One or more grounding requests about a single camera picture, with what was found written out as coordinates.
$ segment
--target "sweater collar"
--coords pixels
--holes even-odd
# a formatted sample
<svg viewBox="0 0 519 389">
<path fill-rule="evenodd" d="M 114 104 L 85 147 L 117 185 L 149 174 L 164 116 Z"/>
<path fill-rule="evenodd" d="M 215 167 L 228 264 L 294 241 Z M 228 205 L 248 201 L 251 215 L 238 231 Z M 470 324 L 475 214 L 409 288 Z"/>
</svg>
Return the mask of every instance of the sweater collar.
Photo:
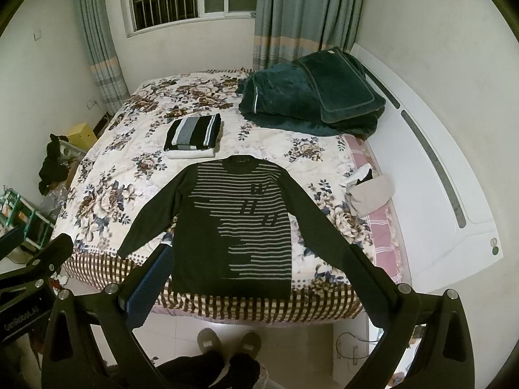
<svg viewBox="0 0 519 389">
<path fill-rule="evenodd" d="M 250 155 L 232 155 L 223 159 L 222 164 L 232 174 L 247 174 L 256 169 L 260 160 Z"/>
</svg>

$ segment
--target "cable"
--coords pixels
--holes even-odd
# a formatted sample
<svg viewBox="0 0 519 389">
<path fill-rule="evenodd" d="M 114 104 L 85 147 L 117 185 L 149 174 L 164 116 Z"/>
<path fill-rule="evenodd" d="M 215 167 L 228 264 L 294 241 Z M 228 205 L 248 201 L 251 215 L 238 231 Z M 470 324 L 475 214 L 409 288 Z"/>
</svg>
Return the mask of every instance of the cable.
<svg viewBox="0 0 519 389">
<path fill-rule="evenodd" d="M 361 342 L 368 343 L 368 344 L 377 344 L 377 343 L 380 341 L 380 339 L 377 339 L 376 341 L 367 341 L 367 340 L 365 340 L 365 339 L 362 339 L 361 337 L 355 336 L 355 335 L 352 334 L 351 332 L 343 332 L 342 334 L 340 334 L 340 335 L 337 337 L 337 339 L 336 339 L 336 341 L 335 341 L 335 352 L 336 352 L 337 355 L 338 355 L 339 357 L 341 357 L 342 359 L 348 359 L 348 360 L 362 360 L 362 359 L 366 359 L 366 358 L 369 357 L 369 354 L 368 354 L 368 355 L 364 355 L 364 356 L 362 356 L 362 357 L 346 357 L 346 356 L 342 355 L 341 352 L 339 351 L 339 341 L 340 341 L 342 335 L 351 335 L 351 336 L 353 336 L 355 339 L 357 339 L 357 340 L 359 340 L 359 341 L 361 341 Z"/>
</svg>

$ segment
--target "foot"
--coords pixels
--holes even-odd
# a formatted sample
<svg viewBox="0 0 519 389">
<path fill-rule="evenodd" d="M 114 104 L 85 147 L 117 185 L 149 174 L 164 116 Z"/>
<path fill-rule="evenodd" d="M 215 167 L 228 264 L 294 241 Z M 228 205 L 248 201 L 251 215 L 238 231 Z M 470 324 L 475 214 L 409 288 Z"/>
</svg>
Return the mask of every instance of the foot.
<svg viewBox="0 0 519 389">
<path fill-rule="evenodd" d="M 222 353 L 222 342 L 215 331 L 210 328 L 205 328 L 198 332 L 197 341 L 202 354 L 209 351 Z"/>
<path fill-rule="evenodd" d="M 255 360 L 256 357 L 258 357 L 260 349 L 261 337 L 256 332 L 251 330 L 242 336 L 236 353 L 249 354 L 252 357 L 252 359 Z"/>
</svg>

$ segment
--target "screw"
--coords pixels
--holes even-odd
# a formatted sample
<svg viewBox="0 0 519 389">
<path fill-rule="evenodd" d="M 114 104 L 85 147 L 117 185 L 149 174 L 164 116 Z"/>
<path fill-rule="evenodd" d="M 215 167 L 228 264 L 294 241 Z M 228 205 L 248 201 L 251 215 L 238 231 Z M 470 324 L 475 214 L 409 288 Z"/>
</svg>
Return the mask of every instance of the screw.
<svg viewBox="0 0 519 389">
<path fill-rule="evenodd" d="M 453 289 L 448 289 L 447 290 L 447 296 L 451 300 L 456 300 L 456 298 L 458 298 L 458 293 L 455 290 L 453 290 Z"/>
<path fill-rule="evenodd" d="M 403 294 L 409 294 L 411 290 L 412 288 L 408 284 L 398 284 L 398 291 L 400 291 Z"/>
<path fill-rule="evenodd" d="M 68 289 L 63 289 L 60 291 L 60 293 L 58 294 L 58 298 L 60 300 L 64 300 L 65 298 L 68 297 L 68 295 L 70 294 L 70 291 Z"/>
<path fill-rule="evenodd" d="M 117 285 L 117 284 L 108 284 L 104 288 L 104 292 L 107 293 L 107 294 L 115 294 L 118 289 L 119 289 L 119 285 Z"/>
</svg>

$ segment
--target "wall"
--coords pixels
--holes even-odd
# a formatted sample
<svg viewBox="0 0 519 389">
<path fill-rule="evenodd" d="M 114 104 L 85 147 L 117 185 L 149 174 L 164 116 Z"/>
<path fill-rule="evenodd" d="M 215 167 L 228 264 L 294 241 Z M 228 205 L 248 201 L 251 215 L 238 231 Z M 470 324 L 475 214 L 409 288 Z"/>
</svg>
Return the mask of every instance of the wall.
<svg viewBox="0 0 519 389">
<path fill-rule="evenodd" d="M 178 24 L 126 37 L 121 0 L 106 0 L 110 29 L 130 92 L 158 77 L 252 67 L 254 19 Z"/>
<path fill-rule="evenodd" d="M 87 109 L 91 98 L 101 104 L 72 0 L 25 0 L 0 36 L 0 185 L 39 203 L 49 134 L 81 122 L 94 127 L 103 112 Z"/>
<path fill-rule="evenodd" d="M 453 285 L 486 387 L 519 337 L 519 43 L 491 0 L 364 0 L 357 42 L 434 111 L 489 201 L 504 259 Z"/>
</svg>

